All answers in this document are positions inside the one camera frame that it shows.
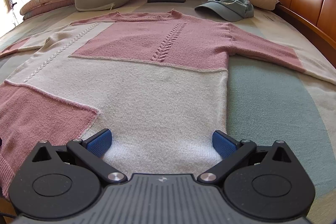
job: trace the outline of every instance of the pink and white sweater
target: pink and white sweater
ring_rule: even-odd
[[[211,135],[226,131],[230,55],[315,73],[290,47],[174,10],[111,13],[45,35],[45,45],[0,85],[5,196],[39,140],[64,145],[102,128],[114,134],[103,159],[127,175],[198,175],[221,160]]]

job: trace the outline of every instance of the gray ribbed plate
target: gray ribbed plate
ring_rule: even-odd
[[[19,217],[13,224],[41,224]],[[257,224],[229,207],[218,188],[200,185],[192,175],[135,174],[110,185],[100,200],[73,218],[53,224]],[[308,224],[303,218],[288,224]]]

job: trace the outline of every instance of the bed sheet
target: bed sheet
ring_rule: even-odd
[[[166,12],[174,8],[187,15],[223,21],[215,13],[194,10],[204,2],[187,0],[185,4],[177,5],[134,0],[116,10],[120,13]],[[45,31],[53,33],[75,20],[110,12],[78,12],[72,5],[24,21],[0,39],[3,56],[0,58],[0,82],[29,59],[46,40],[46,37],[41,37],[40,45],[29,47],[20,44],[25,38]],[[296,40],[313,47],[297,30],[270,11],[256,9],[254,18],[243,19],[235,25],[284,45]],[[317,50],[315,54],[325,62]],[[336,201],[335,85],[268,62],[233,56],[229,61],[227,86],[227,133],[236,139],[251,139],[259,145],[270,145],[276,139],[284,139],[316,188],[309,219],[314,223],[330,223]]]

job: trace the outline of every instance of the baseball cap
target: baseball cap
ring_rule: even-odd
[[[208,0],[208,2],[195,7],[195,9],[199,7],[209,8],[230,22],[254,17],[254,8],[249,0]]]

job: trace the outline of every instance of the green fabric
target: green fabric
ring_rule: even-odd
[[[259,145],[287,142],[320,197],[336,188],[336,160],[325,125],[293,70],[232,56],[227,89],[227,133]]]

